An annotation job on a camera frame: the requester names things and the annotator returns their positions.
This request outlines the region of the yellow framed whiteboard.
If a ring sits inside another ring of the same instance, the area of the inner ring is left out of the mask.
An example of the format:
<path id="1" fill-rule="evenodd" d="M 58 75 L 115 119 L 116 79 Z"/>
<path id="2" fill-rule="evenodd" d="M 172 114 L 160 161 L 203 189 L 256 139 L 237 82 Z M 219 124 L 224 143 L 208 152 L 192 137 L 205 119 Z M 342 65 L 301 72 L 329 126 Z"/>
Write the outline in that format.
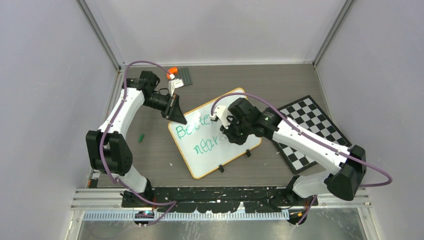
<path id="1" fill-rule="evenodd" d="M 221 123 L 210 119 L 215 100 L 210 100 L 184 114 L 187 124 L 171 121 L 168 130 L 194 179 L 200 179 L 244 155 L 262 143 L 250 135 L 243 145 L 230 143 L 221 133 Z"/>

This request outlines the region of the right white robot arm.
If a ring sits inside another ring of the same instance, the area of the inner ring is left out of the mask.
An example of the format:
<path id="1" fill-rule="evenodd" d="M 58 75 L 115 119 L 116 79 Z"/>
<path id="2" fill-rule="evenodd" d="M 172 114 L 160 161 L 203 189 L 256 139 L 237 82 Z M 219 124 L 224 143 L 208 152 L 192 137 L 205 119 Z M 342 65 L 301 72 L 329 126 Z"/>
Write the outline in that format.
<path id="1" fill-rule="evenodd" d="M 325 168 L 323 172 L 296 175 L 290 180 L 285 198 L 291 205 L 326 193 L 352 201 L 366 174 L 366 151 L 361 146 L 349 148 L 330 142 L 285 117 L 273 106 L 260 111 L 245 94 L 228 107 L 213 103 L 209 117 L 221 123 L 220 131 L 232 144 L 243 145 L 250 135 L 266 138 L 299 151 Z"/>

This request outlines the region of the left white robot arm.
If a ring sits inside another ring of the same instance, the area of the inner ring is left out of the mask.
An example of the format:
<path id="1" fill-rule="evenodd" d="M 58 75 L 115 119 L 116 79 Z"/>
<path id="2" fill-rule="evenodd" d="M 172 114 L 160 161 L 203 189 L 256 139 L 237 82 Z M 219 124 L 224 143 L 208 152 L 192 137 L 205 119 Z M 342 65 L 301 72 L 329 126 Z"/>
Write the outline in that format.
<path id="1" fill-rule="evenodd" d="M 150 181 L 133 166 L 133 154 L 126 142 L 131 122 L 141 106 L 160 111 L 161 116 L 172 122 L 187 124 L 179 104 L 175 88 L 183 85 L 182 79 L 173 78 L 162 94 L 156 87 L 160 78 L 151 71 L 142 71 L 138 78 L 127 78 L 122 85 L 118 102 L 106 121 L 97 129 L 87 132 L 90 166 L 135 191 L 134 200 L 141 207 L 153 202 Z"/>

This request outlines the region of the green marker cap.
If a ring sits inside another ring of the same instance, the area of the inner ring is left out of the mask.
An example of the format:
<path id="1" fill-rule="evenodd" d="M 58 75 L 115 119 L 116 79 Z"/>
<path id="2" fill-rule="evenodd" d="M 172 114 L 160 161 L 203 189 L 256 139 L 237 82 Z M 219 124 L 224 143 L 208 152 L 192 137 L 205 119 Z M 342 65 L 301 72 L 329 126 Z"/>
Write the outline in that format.
<path id="1" fill-rule="evenodd" d="M 138 138 L 138 142 L 141 143 L 144 139 L 145 135 L 142 133 L 139 138 Z"/>

